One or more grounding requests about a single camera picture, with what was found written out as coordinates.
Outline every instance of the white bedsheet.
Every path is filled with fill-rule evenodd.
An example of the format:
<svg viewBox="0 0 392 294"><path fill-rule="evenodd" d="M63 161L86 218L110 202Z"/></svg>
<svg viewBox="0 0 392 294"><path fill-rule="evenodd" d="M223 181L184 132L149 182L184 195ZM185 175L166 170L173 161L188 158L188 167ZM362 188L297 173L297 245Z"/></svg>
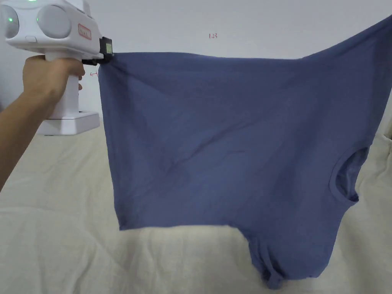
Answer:
<svg viewBox="0 0 392 294"><path fill-rule="evenodd" d="M378 136L325 272L272 291L236 229L120 232L103 127L36 136L0 194L0 293L391 294L391 166Z"/></svg>

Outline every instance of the cloth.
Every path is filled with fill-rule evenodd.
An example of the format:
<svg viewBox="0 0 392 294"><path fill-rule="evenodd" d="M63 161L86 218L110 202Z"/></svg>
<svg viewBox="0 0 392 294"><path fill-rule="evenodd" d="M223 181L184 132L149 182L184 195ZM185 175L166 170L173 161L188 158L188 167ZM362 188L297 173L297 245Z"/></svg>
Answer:
<svg viewBox="0 0 392 294"><path fill-rule="evenodd" d="M229 225L271 289L319 276L391 66L392 16L297 60L116 54L99 82L120 229Z"/></svg>

